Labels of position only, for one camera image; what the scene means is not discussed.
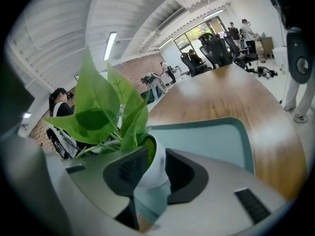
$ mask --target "potted plant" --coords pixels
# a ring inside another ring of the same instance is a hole
[[[78,157],[91,150],[115,153],[148,146],[148,169],[138,186],[158,187],[168,179],[165,148],[146,128],[148,97],[143,100],[136,88],[109,63],[107,72],[106,80],[96,70],[87,48],[76,86],[74,114],[45,120],[65,130],[75,140],[95,145],[80,152]],[[119,118],[122,119],[121,128],[117,127]]]

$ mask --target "ceiling light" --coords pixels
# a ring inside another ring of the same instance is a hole
[[[169,40],[167,40],[164,44],[162,44],[159,49],[161,49],[164,45],[166,45],[169,41],[171,41],[173,38],[170,38]]]
[[[216,12],[214,12],[214,13],[211,13],[210,15],[204,17],[203,20],[206,20],[206,19],[208,19],[208,18],[211,18],[212,16],[214,16],[214,15],[220,13],[220,12],[223,12],[223,9],[218,10],[218,11],[216,11]]]
[[[29,118],[31,116],[31,113],[24,113],[23,118]]]
[[[109,37],[107,39],[107,46],[106,46],[106,50],[105,50],[104,60],[108,60],[108,58],[109,58],[110,50],[113,47],[116,35],[117,35],[117,32],[109,33]]]

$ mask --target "brick wall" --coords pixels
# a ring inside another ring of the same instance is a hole
[[[161,73],[162,67],[159,64],[164,62],[164,59],[160,54],[153,54],[145,56],[138,59],[133,59],[122,64],[114,66],[118,69],[119,72],[130,80],[130,82],[137,88],[139,93],[142,93],[149,89],[146,84],[142,84],[140,81],[143,78],[143,75],[148,72]],[[74,97],[68,101],[69,105],[72,107],[75,101],[75,88],[71,90],[74,94]],[[36,126],[30,133],[30,137],[36,140],[39,143],[43,144],[44,149],[55,150],[53,144],[47,137],[47,123],[43,120],[44,118],[49,117],[49,111],[47,111],[43,117],[39,120]]]

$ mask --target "white pot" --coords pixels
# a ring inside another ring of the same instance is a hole
[[[137,186],[151,189],[159,187],[162,184],[164,184],[168,180],[168,176],[165,172],[166,161],[165,148],[153,135],[150,136],[154,138],[156,142],[157,145],[156,154],[152,164],[147,169],[145,174],[142,176]]]

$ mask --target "wooden tabletop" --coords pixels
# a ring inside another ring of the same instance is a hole
[[[301,141],[277,99],[234,64],[175,84],[151,110],[148,125],[223,117],[243,122],[256,176],[286,199],[295,198],[307,176]]]

